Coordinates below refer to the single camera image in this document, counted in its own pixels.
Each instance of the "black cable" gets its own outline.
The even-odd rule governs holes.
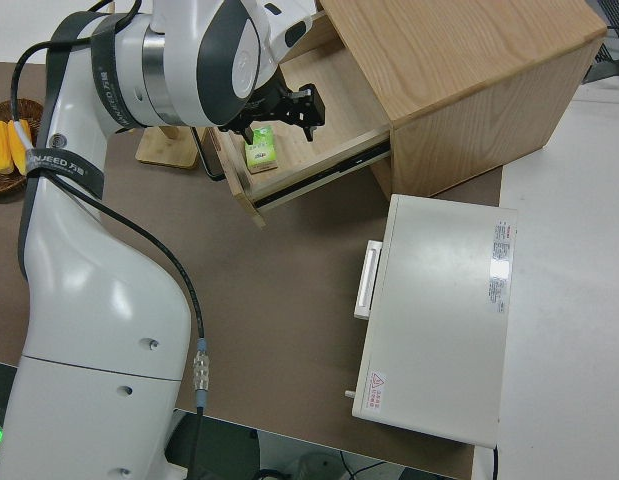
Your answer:
[[[158,248],[158,250],[160,250],[162,253],[164,253],[165,256],[169,259],[169,261],[176,267],[176,270],[178,270],[178,273],[180,274],[180,276],[184,280],[185,285],[187,286],[187,290],[189,292],[189,297],[191,298],[191,303],[193,304],[193,309],[194,309],[195,316],[196,316],[196,324],[198,326],[198,335],[199,335],[200,338],[205,338],[204,324],[203,324],[203,319],[202,319],[202,309],[200,308],[200,303],[198,302],[198,295],[196,294],[196,290],[195,290],[195,288],[193,286],[193,283],[191,282],[191,278],[189,278],[189,275],[187,274],[187,271],[182,266],[180,261],[176,258],[176,256],[171,252],[171,250],[169,250],[160,240],[158,240],[156,237],[154,237],[151,233],[149,233],[147,230],[145,230],[144,228],[142,228],[138,224],[132,222],[128,218],[126,218],[123,215],[119,214],[115,210],[112,210],[111,208],[109,208],[106,205],[102,204],[98,200],[96,200],[96,199],[90,197],[89,195],[81,192],[80,190],[78,190],[77,188],[73,187],[72,185],[69,185],[67,182],[65,182],[64,180],[60,179],[54,173],[44,172],[43,171],[41,173],[41,176],[43,176],[44,178],[48,179],[51,183],[53,183],[59,189],[64,190],[67,193],[70,193],[74,197],[77,197],[80,200],[84,201],[85,203],[88,203],[92,207],[98,209],[99,211],[101,211],[105,215],[107,215],[107,216],[113,218],[114,220],[122,223],[126,227],[129,227],[134,232],[142,235],[147,240],[149,240],[153,245],[155,245]]]
[[[207,159],[205,158],[204,153],[202,153],[202,142],[200,141],[200,136],[198,135],[198,131],[194,127],[190,127],[190,128],[191,128],[191,136],[193,137],[193,142],[196,144],[198,155],[200,155],[200,161],[202,162],[202,166],[205,169],[205,173],[207,174],[207,176],[214,182],[219,182],[227,178],[224,173],[211,173],[211,169],[209,168]]]
[[[96,3],[93,7],[91,7],[89,10],[87,10],[88,12],[97,12],[98,10],[100,10],[102,7],[106,7],[107,5],[109,5],[110,3],[112,3],[113,0],[101,0],[100,2]]]
[[[102,7],[106,4],[100,5],[103,2],[98,2],[91,8]],[[122,17],[118,22],[116,22],[115,32],[118,33],[127,27],[133,17],[136,16],[138,11],[140,10],[140,6],[142,5],[142,0],[135,0],[133,6],[129,13],[127,13],[124,17]],[[13,74],[11,76],[11,95],[10,95],[10,103],[11,103],[11,117],[13,121],[20,120],[20,116],[18,114],[18,84],[20,83],[20,75],[22,73],[22,69],[24,68],[27,60],[36,52],[45,49],[56,49],[56,50],[71,50],[74,47],[85,46],[91,42],[90,37],[78,38],[76,40],[72,40],[70,42],[59,42],[59,41],[46,41],[36,43],[29,47],[25,52],[20,56],[18,61],[16,62],[16,66],[13,69]]]
[[[115,28],[116,33],[119,33],[123,29],[127,28],[127,26],[133,20],[133,17],[135,17],[140,11],[141,5],[142,5],[142,0],[135,0],[133,2],[133,5],[131,6],[131,10],[129,10],[127,15],[125,15],[124,17],[122,17],[120,20],[116,22],[116,28]]]
[[[11,116],[14,122],[20,119],[20,116],[18,115],[18,84],[20,82],[20,74],[22,73],[22,69],[24,68],[25,63],[27,63],[27,60],[29,60],[29,57],[31,57],[34,53],[40,50],[45,50],[47,48],[54,48],[57,50],[70,50],[74,47],[78,47],[81,45],[87,45],[90,41],[91,39],[88,37],[78,38],[71,42],[47,41],[47,42],[36,43],[35,45],[32,45],[27,50],[25,50],[25,53],[23,53],[18,59],[18,62],[16,62],[16,66],[14,67],[13,74],[11,76],[10,101],[11,101]]]
[[[349,474],[349,478],[354,478],[353,472],[349,468],[349,465],[347,465],[347,462],[345,462],[345,454],[342,453],[342,450],[340,450],[340,460],[342,460],[342,464],[344,465],[345,470],[347,470],[347,473]]]
[[[376,467],[378,467],[380,465],[384,465],[385,463],[387,463],[387,462],[377,462],[377,463],[374,463],[373,465],[369,465],[368,467],[364,467],[364,468],[361,468],[360,470],[356,470],[355,472],[353,472],[353,475],[350,477],[350,479],[354,479],[355,480],[356,475],[358,475],[360,472],[364,472],[366,470],[371,470],[372,468],[376,468]]]
[[[202,407],[198,407],[196,409],[196,431],[194,433],[193,442],[191,444],[189,468],[187,469],[187,477],[185,478],[185,480],[200,480],[200,478],[205,474],[205,472],[198,472],[198,449],[196,448],[197,445],[201,444],[200,438],[202,437],[203,410],[204,409]]]
[[[498,480],[498,447],[493,449],[493,475],[492,480]]]
[[[387,462],[376,462],[373,465],[369,465],[367,467],[363,467],[359,470],[356,470],[355,472],[352,472],[351,469],[349,468],[349,465],[347,465],[347,462],[345,462],[345,455],[344,453],[342,453],[342,450],[339,451],[340,452],[340,460],[342,460],[342,464],[345,467],[345,470],[347,470],[347,473],[349,474],[349,480],[356,480],[356,475],[358,475],[361,472],[365,472],[367,470],[371,470],[372,468],[376,468],[380,465],[384,465]]]

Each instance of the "yellow corn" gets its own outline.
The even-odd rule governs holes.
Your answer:
[[[31,141],[31,130],[29,129],[29,123],[26,120],[20,120],[22,124],[22,129],[29,137],[29,141]],[[9,136],[9,148],[11,150],[11,158],[13,159],[13,163],[18,167],[18,171],[20,175],[25,175],[27,173],[26,167],[26,151],[25,147],[20,141],[20,137],[18,136],[18,132],[16,132],[16,128],[13,124],[13,120],[9,120],[7,124],[7,134]]]
[[[13,161],[7,140],[7,124],[0,120],[0,173],[5,175],[13,172]]]

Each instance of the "drawer handle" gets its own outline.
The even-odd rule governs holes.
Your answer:
[[[358,297],[356,298],[356,308],[353,316],[361,320],[369,320],[371,312],[371,301],[373,299],[373,289],[376,285],[376,274],[378,273],[378,262],[380,261],[380,251],[382,242],[369,240],[367,243],[367,253],[365,263],[362,267],[360,276],[360,286],[358,287]]]

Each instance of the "warning label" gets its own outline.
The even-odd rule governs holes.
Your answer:
[[[367,380],[367,401],[365,402],[367,410],[380,411],[386,382],[387,376],[384,373],[371,372]]]

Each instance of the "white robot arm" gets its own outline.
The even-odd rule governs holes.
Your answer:
[[[324,124],[320,97],[313,85],[291,92],[278,69],[310,27],[292,0],[154,0],[152,15],[79,12],[61,23],[56,45],[89,40],[47,57],[19,243],[29,330],[0,480],[185,478],[164,442],[189,344],[187,301],[51,179],[101,197],[108,138],[134,127],[218,125],[250,141],[251,121],[268,118],[311,140]],[[203,407],[204,338],[199,350]]]

